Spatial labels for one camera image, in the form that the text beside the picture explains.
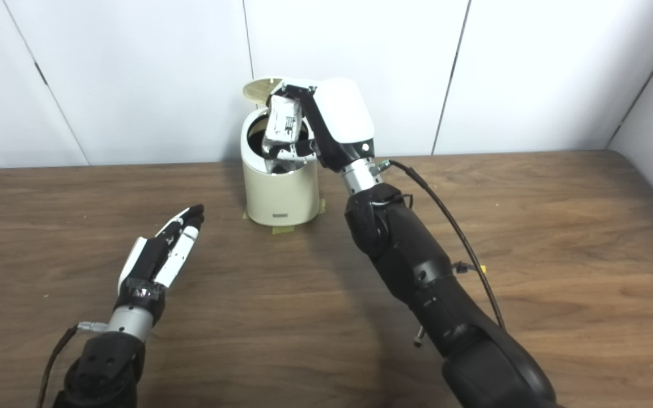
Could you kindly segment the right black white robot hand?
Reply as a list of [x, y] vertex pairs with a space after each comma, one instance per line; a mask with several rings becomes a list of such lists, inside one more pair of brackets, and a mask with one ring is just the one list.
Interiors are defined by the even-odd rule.
[[355, 81], [273, 79], [265, 104], [265, 160], [318, 160], [337, 173], [374, 158], [374, 124]]

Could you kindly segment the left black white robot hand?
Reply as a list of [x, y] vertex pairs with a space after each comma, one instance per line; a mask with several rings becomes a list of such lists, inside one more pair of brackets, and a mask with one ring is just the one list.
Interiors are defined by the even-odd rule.
[[120, 272], [115, 307], [142, 308], [158, 323], [167, 289], [194, 248], [204, 220], [205, 207], [197, 204], [179, 212], [153, 237], [138, 237]]

